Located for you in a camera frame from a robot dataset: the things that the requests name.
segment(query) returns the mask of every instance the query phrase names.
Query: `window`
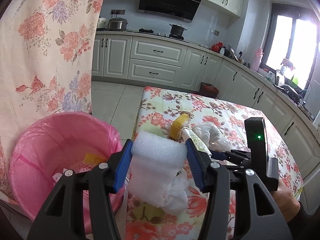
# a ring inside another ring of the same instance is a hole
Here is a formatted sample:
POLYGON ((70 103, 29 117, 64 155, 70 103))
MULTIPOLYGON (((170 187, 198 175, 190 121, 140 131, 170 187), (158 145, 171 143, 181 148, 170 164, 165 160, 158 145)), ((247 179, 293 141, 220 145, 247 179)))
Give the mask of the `window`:
POLYGON ((273 4, 262 63, 277 70, 284 58, 295 69, 284 70, 301 88, 308 88, 318 50, 319 21, 313 11, 285 4, 273 4))

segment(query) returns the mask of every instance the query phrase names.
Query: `pink plastic bag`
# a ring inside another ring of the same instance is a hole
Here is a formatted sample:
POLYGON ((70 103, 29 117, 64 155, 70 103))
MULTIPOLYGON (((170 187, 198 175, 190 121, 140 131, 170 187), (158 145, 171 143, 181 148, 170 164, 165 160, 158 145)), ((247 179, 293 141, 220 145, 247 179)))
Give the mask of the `pink plastic bag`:
MULTIPOLYGON (((109 159, 121 149, 118 131, 92 115, 65 112, 40 119, 20 135, 11 157, 9 179, 15 199, 34 220, 55 185, 52 178, 55 173, 63 173, 63 168, 75 169, 86 153, 109 159)), ((110 194, 114 211, 120 207, 123 193, 124 189, 110 194)), ((84 225, 86 233, 90 233, 87 208, 84 225)))

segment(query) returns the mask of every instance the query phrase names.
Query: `white foam block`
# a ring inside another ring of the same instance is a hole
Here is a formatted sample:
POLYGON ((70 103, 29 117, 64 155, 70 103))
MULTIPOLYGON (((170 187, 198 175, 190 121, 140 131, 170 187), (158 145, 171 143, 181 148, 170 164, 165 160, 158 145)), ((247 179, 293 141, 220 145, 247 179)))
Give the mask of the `white foam block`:
POLYGON ((187 147, 142 131, 135 139, 131 153, 132 177, 128 191, 141 200, 159 207, 164 202, 167 186, 183 168, 187 147))

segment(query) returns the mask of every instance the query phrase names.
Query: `tile floor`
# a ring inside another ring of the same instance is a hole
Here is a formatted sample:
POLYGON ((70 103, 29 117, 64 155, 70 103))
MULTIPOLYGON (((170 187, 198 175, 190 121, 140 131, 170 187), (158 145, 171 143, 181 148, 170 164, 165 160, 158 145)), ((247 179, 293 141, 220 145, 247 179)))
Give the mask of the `tile floor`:
POLYGON ((113 125, 122 145, 131 139, 144 87, 92 81, 92 115, 113 125))

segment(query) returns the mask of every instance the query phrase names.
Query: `human hand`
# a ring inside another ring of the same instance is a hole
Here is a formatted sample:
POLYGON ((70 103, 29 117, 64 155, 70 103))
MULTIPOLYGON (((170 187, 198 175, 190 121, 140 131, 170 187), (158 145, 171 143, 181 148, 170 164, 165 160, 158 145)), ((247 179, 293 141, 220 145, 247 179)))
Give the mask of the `human hand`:
POLYGON ((272 191, 271 195, 276 201, 286 222, 289 222, 298 214, 300 203, 295 199, 291 190, 284 184, 281 178, 279 178, 278 190, 272 191))
POLYGON ((292 63, 290 60, 286 59, 286 58, 283 59, 283 61, 282 61, 281 64, 289 67, 291 70, 294 70, 294 65, 293 65, 293 63, 292 63))

